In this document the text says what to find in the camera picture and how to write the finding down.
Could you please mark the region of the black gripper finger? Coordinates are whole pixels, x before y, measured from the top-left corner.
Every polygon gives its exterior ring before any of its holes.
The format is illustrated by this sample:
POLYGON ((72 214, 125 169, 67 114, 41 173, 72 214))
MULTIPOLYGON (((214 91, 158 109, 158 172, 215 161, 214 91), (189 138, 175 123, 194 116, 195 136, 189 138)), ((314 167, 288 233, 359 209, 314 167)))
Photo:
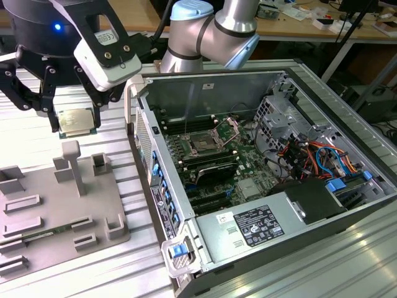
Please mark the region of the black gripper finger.
POLYGON ((118 102, 123 94, 125 83, 107 91, 98 91, 80 66, 74 66, 74 72, 87 95, 91 98, 94 109, 94 123, 96 128, 99 128, 101 126, 100 108, 108 106, 110 102, 118 102))
POLYGON ((1 56, 1 91, 21 111, 34 109, 43 112, 49 119, 51 130, 60 129, 53 106, 53 98, 58 82, 58 72, 51 60, 44 60, 37 53, 18 46, 13 58, 1 56), (40 80, 39 92, 30 90, 17 77, 17 66, 30 71, 40 80))

